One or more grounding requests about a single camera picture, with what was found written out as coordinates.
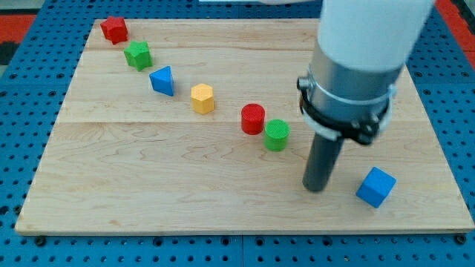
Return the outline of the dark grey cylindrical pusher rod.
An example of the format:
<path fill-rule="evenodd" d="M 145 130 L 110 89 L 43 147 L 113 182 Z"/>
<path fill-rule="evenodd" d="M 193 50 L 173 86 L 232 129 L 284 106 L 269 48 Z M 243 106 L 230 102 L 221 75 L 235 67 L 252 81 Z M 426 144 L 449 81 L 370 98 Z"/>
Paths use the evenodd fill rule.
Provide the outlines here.
<path fill-rule="evenodd" d="M 314 135 L 302 179 L 307 190 L 320 192 L 327 187 L 343 143 L 342 138 L 330 140 L 317 133 Z"/>

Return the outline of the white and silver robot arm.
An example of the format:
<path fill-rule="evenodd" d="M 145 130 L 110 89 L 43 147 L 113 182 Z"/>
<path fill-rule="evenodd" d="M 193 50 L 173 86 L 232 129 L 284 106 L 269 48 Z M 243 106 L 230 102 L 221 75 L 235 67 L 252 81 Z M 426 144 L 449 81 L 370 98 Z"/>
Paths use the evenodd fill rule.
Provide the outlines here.
<path fill-rule="evenodd" d="M 396 81 L 433 0 L 323 1 L 312 60 L 297 80 L 314 130 L 302 183 L 323 191 L 345 139 L 370 145 L 392 116 Z"/>

